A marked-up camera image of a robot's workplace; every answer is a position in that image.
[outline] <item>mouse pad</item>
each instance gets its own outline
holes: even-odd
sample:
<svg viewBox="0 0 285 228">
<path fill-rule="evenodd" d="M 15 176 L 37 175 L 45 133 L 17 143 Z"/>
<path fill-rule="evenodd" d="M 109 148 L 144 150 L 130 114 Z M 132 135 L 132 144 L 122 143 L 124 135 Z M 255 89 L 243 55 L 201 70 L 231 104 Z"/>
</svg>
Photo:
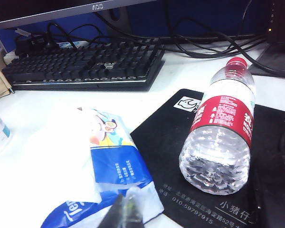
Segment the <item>mouse pad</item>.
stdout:
<svg viewBox="0 0 285 228">
<path fill-rule="evenodd" d="M 153 177 L 164 214 L 184 228 L 259 227 L 251 172 L 278 153 L 285 112 L 255 106 L 250 174 L 237 193 L 216 196 L 190 185 L 179 169 L 179 154 L 203 93 L 182 89 L 137 127 L 131 136 Z"/>
</svg>

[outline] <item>red bottle label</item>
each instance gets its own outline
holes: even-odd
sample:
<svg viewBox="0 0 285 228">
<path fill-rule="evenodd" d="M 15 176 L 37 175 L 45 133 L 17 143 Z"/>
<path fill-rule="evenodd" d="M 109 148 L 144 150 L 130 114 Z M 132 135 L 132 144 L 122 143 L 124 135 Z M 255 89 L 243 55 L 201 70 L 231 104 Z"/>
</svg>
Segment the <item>red bottle label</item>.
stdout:
<svg viewBox="0 0 285 228">
<path fill-rule="evenodd" d="M 221 95 L 205 101 L 196 113 L 190 132 L 207 125 L 229 128 L 239 134 L 251 147 L 253 116 L 239 99 Z"/>
</svg>

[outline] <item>monitor stand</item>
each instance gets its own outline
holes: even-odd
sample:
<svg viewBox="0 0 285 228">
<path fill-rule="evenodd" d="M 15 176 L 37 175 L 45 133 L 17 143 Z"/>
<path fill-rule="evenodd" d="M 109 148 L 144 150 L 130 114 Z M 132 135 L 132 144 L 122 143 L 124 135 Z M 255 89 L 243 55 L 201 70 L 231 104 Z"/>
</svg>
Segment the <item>monitor stand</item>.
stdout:
<svg viewBox="0 0 285 228">
<path fill-rule="evenodd" d="M 102 11 L 102 16 L 110 22 L 110 24 L 119 28 L 121 31 L 132 34 L 132 29 L 129 21 L 127 7 L 119 7 L 116 9 L 107 9 Z M 112 37 L 120 37 L 122 34 L 114 29 L 106 26 L 108 35 Z"/>
<path fill-rule="evenodd" d="M 270 68 L 285 71 L 285 45 L 270 45 L 268 49 L 257 58 L 257 61 Z M 249 71 L 253 75 L 279 77 L 277 74 L 272 74 L 258 68 L 255 64 L 250 66 Z"/>
</svg>

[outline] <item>power adapter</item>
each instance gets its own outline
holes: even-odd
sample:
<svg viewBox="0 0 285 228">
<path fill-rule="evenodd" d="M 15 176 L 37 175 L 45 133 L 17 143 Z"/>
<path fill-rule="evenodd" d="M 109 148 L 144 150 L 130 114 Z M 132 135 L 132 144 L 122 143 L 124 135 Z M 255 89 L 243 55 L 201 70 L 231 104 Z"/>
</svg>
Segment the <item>power adapter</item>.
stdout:
<svg viewBox="0 0 285 228">
<path fill-rule="evenodd" d="M 47 41 L 48 39 L 46 34 L 34 35 L 32 37 L 24 37 L 21 39 L 16 39 L 15 54 L 17 56 L 20 56 L 20 55 L 25 55 L 32 51 L 42 50 L 48 43 Z"/>
</svg>

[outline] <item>white desk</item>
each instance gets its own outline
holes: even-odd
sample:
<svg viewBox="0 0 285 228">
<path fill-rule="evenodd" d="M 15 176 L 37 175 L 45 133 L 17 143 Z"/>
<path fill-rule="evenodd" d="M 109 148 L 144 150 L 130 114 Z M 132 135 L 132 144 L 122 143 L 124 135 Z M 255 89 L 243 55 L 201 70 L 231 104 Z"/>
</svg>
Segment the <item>white desk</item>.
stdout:
<svg viewBox="0 0 285 228">
<path fill-rule="evenodd" d="M 265 44 L 260 45 L 249 51 L 249 54 L 256 59 L 265 47 Z M 163 57 L 165 64 L 148 92 L 16 91 L 15 94 L 0 99 L 0 117 L 14 135 L 8 146 L 15 147 L 24 143 L 25 138 L 39 130 L 47 119 L 63 115 L 64 107 L 89 106 L 118 114 L 131 132 L 178 90 L 187 88 L 204 92 L 211 77 L 228 59 L 230 58 L 203 60 L 166 53 Z M 254 76 L 254 80 L 256 103 L 285 111 L 285 79 Z M 7 158 L 7 162 L 12 162 L 12 159 L 8 159 L 9 155 L 12 157 L 12 153 L 0 156 Z M 4 221 L 0 224 L 1 227 L 6 227 Z M 180 226 L 161 215 L 149 222 L 146 227 Z"/>
</svg>

